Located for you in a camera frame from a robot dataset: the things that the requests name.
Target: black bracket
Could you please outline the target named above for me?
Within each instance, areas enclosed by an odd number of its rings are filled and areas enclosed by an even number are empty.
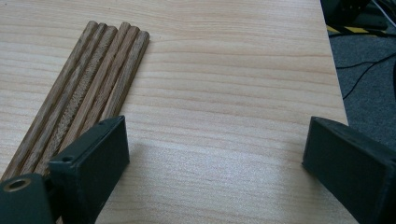
[[[395,223],[394,150],[342,123],[313,117],[303,166],[359,223]]]
[[[94,125],[49,162],[49,175],[0,184],[0,223],[94,223],[129,163],[125,117]]]
[[[386,30],[387,20],[371,0],[320,0],[326,24]]]

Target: black plastic block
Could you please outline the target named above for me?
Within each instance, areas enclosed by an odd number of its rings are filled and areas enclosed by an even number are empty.
[[[49,162],[64,192],[64,223],[94,223],[129,163],[125,117],[106,119]]]
[[[395,151],[342,123],[313,117],[303,166],[359,223],[395,223]]]
[[[54,223],[41,175],[20,175],[0,184],[0,223]]]

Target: wooden stick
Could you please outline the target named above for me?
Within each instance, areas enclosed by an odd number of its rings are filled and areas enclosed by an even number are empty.
[[[58,153],[62,140],[69,130],[70,125],[73,122],[79,107],[81,106],[82,100],[84,99],[88,88],[92,83],[93,77],[98,71],[102,60],[105,58],[107,50],[110,47],[111,41],[113,40],[116,32],[117,28],[114,26],[109,26],[106,28],[105,33],[98,44],[98,47],[93,53],[88,66],[85,69],[84,75],[81,77],[81,80],[79,81],[78,86],[74,91],[61,120],[59,121],[58,127],[56,128],[55,132],[52,133],[47,147],[44,149],[43,155],[39,160],[37,167],[35,168],[35,173],[44,175],[48,167],[47,163]]]
[[[76,117],[73,120],[72,125],[67,132],[66,137],[64,138],[62,145],[60,147],[60,151],[62,151],[65,147],[70,145],[76,138],[79,137],[79,133],[84,125],[85,119],[87,118],[88,112],[92,107],[93,101],[97,93],[100,90],[106,76],[108,75],[108,71],[110,67],[113,67],[114,56],[119,52],[121,43],[123,42],[128,30],[130,29],[131,25],[128,22],[123,22],[120,26],[119,31],[117,32],[116,36],[111,43],[110,49],[107,52],[106,57],[103,59],[101,66],[99,67],[98,72],[96,73],[95,78],[88,90],[83,103],[81,104]]]
[[[57,125],[58,121],[61,118],[62,113],[64,112],[64,108],[69,102],[73,92],[75,91],[79,80],[82,77],[83,71],[85,70],[88,61],[90,60],[93,51],[96,49],[96,46],[99,43],[104,31],[106,29],[106,25],[104,23],[100,23],[94,35],[92,36],[92,40],[84,53],[82,54],[80,60],[78,61],[78,66],[76,70],[73,72],[73,75],[70,77],[70,80],[66,84],[64,91],[62,93],[61,98],[59,98],[57,105],[49,116],[47,123],[43,128],[43,132],[40,134],[39,138],[35,142],[28,158],[21,168],[21,174],[29,174],[32,173],[35,169],[39,158],[42,155],[42,149],[47,144],[52,131]]]
[[[94,123],[99,120],[102,111],[105,109],[108,96],[110,95],[111,90],[113,89],[113,86],[120,74],[120,70],[125,62],[126,55],[130,51],[138,32],[139,29],[134,26],[128,30],[128,33],[126,34],[125,39],[120,47],[120,51],[117,53],[117,56],[114,59],[114,63],[111,66],[105,83],[100,88],[98,95],[96,96],[93,105],[87,114],[87,118],[84,121],[80,133],[85,133]]]
[[[112,118],[120,113],[148,43],[149,33],[140,31],[136,41],[134,42],[134,45],[132,46],[131,52],[128,55],[127,62],[122,67],[116,85],[114,86],[111,95],[107,100],[106,108],[102,113],[100,120]]]
[[[35,119],[32,122],[29,130],[26,135],[23,137],[20,146],[14,154],[11,162],[9,163],[6,171],[3,173],[2,180],[9,179],[19,174],[20,165],[26,160],[26,157],[29,155],[36,139],[41,134],[45,126],[45,120],[50,115],[53,107],[58,101],[61,93],[64,90],[64,85],[67,80],[70,78],[72,72],[74,71],[76,64],[81,57],[82,52],[87,47],[90,42],[91,36],[93,32],[96,30],[98,24],[95,21],[88,22],[84,32],[79,38],[77,44],[74,46],[72,52],[70,53],[69,58],[64,64],[64,68],[62,69],[59,76],[56,78],[52,88],[47,95],[43,105],[37,112]]]

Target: gray carpet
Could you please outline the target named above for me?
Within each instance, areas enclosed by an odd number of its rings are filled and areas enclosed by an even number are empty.
[[[389,33],[396,34],[394,28]],[[335,66],[374,62],[396,52],[396,38],[340,36],[330,39]],[[396,100],[393,89],[393,66],[396,57],[375,65],[344,100],[349,126],[396,150]],[[359,76],[371,64],[337,69],[345,96]]]

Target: screw hole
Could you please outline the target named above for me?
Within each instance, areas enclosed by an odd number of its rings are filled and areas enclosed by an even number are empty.
[[[30,180],[28,178],[16,179],[16,180],[12,181],[11,183],[5,185],[3,190],[6,192],[17,191],[17,190],[26,188],[28,185],[30,185],[31,182],[32,182],[32,180]]]
[[[63,162],[70,162],[70,161],[72,161],[74,159],[74,157],[72,157],[72,156],[66,156],[66,157],[63,157],[62,158],[62,161]]]

